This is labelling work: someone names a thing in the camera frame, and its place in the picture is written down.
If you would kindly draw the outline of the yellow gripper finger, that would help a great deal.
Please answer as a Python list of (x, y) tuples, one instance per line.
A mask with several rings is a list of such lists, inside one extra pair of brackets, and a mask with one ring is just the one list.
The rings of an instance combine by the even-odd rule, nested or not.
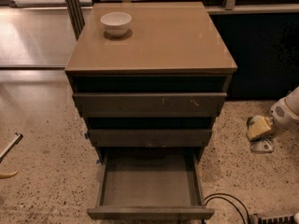
[(247, 138), (250, 141), (255, 141), (273, 131), (273, 121), (268, 117), (257, 115), (248, 118), (247, 127)]

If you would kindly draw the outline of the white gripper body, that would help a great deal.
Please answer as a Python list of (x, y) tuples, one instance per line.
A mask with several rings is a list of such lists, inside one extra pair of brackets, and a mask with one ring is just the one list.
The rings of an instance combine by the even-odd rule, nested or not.
[(299, 100), (281, 98), (271, 106), (270, 114), (280, 129), (296, 129), (299, 127)]

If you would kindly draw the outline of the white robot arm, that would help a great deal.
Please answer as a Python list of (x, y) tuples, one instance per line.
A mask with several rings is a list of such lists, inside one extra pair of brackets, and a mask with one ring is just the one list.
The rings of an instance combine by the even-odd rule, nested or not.
[(268, 116), (256, 115), (249, 118), (246, 137), (252, 142), (278, 130), (291, 130), (298, 126), (299, 87), (274, 103)]

